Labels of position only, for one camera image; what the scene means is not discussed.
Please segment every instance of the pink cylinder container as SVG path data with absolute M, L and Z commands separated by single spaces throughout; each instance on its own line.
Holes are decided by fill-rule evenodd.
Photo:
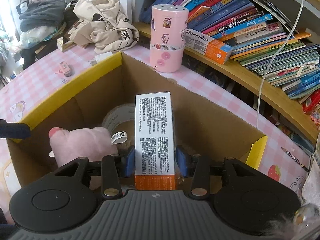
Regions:
M 171 4 L 152 7 L 150 64 L 171 73 L 181 67 L 188 9 Z

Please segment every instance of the plush toy ear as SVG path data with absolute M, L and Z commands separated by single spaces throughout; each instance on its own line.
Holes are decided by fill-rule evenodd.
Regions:
M 49 131 L 49 138 L 51 138 L 52 137 L 52 135 L 54 135 L 57 131 L 59 131 L 59 130 L 63 130 L 62 128 L 60 128 L 60 127 L 53 127 L 53 128 L 51 128 L 51 130 Z

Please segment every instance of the silver bolt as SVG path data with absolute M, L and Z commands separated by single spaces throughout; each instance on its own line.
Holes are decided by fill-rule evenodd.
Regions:
M 103 193 L 108 197 L 113 197 L 119 194 L 119 190 L 117 190 L 116 188 L 107 188 L 103 191 Z
M 204 188 L 201 188 L 201 187 L 197 187 L 197 188 L 194 188 L 193 190 L 191 190 L 191 193 L 195 196 L 204 196 L 207 194 L 207 190 L 205 190 Z

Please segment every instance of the white cable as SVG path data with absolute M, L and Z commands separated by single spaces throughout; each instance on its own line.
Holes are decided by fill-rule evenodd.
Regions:
M 299 21 L 299 18 L 300 18 L 300 15 L 301 15 L 301 12 L 302 12 L 302 9 L 303 9 L 303 1 L 304 0 L 301 0 L 301 6 L 300 6 L 300 10 L 299 10 L 299 13 L 298 13 L 298 16 L 297 16 L 297 19 L 293 25 L 293 28 L 292 30 L 290 31 L 288 37 L 286 38 L 284 44 L 282 44 L 281 48 L 277 50 L 277 52 L 273 55 L 272 59 L 270 60 L 270 63 L 267 67 L 267 70 L 265 72 L 265 74 L 263 75 L 263 78 L 262 78 L 262 81 L 261 81 L 261 84 L 260 84 L 260 89 L 259 89 L 259 96 L 258 96 L 258 108 L 257 108 L 257 125 L 256 125 L 256 128 L 258 129 L 258 124 L 259 124 L 259 110 L 260 110 L 260 100 L 261 100 L 261 91 L 262 91 L 262 86 L 263 86 L 263 82 L 266 78 L 266 75 L 268 74 L 268 71 L 269 71 L 269 68 L 273 62 L 273 60 L 275 59 L 275 57 L 278 55 L 278 53 L 284 48 L 284 46 L 287 44 L 288 40 L 290 39 L 290 37 L 292 36 L 292 33 L 294 32 L 297 24 L 298 24 L 298 21 Z

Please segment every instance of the stuffed pig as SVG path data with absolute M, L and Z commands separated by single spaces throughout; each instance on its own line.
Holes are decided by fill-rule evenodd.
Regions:
M 77 129 L 73 131 L 54 127 L 49 131 L 50 146 L 58 167 L 85 156 L 90 162 L 101 161 L 106 155 L 116 154 L 109 131 L 104 127 Z

